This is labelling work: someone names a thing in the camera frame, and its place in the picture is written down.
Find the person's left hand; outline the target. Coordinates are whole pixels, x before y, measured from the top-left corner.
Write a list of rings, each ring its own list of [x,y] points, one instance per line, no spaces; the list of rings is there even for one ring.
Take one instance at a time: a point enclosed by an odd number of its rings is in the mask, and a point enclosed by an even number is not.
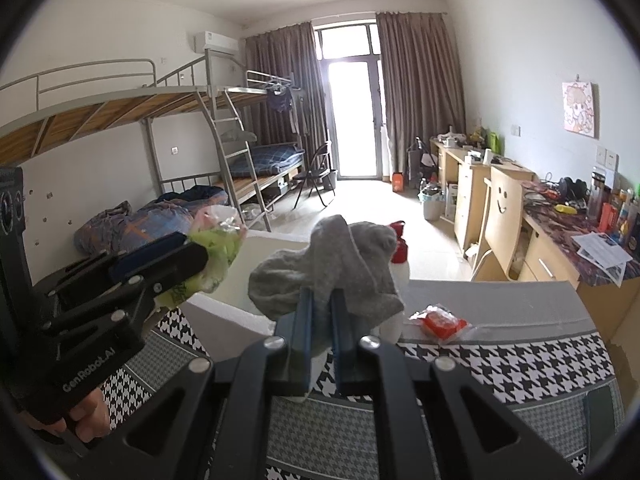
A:
[[[25,411],[18,416],[33,430],[47,431],[55,437],[61,437],[67,430],[67,422],[64,418],[51,425],[45,425]],[[81,442],[89,443],[95,438],[103,438],[111,431],[110,414],[100,388],[89,393],[84,400],[70,410],[68,416],[75,423],[75,434]]]

